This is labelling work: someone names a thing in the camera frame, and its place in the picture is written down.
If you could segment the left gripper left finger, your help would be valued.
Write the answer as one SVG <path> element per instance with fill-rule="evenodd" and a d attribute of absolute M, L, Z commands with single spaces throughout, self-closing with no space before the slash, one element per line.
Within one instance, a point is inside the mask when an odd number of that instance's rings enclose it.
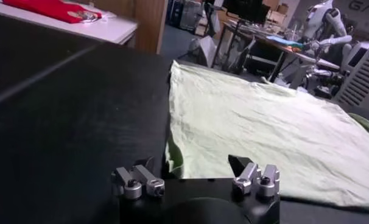
<path fill-rule="evenodd" d="M 127 200 L 138 200 L 144 194 L 153 198 L 163 197 L 165 182 L 152 173 L 154 167 L 155 158 L 151 156 L 137 160 L 129 170 L 116 168 L 111 173 L 113 194 Z"/>

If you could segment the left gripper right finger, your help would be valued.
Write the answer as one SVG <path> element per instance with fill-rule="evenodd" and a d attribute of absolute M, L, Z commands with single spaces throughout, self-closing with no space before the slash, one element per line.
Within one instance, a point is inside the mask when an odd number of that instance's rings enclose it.
<path fill-rule="evenodd" d="M 234 173 L 232 188 L 235 195 L 243 197 L 254 192 L 262 198 L 271 198 L 280 193 L 280 171 L 272 164 L 262 170 L 250 158 L 228 155 Z"/>

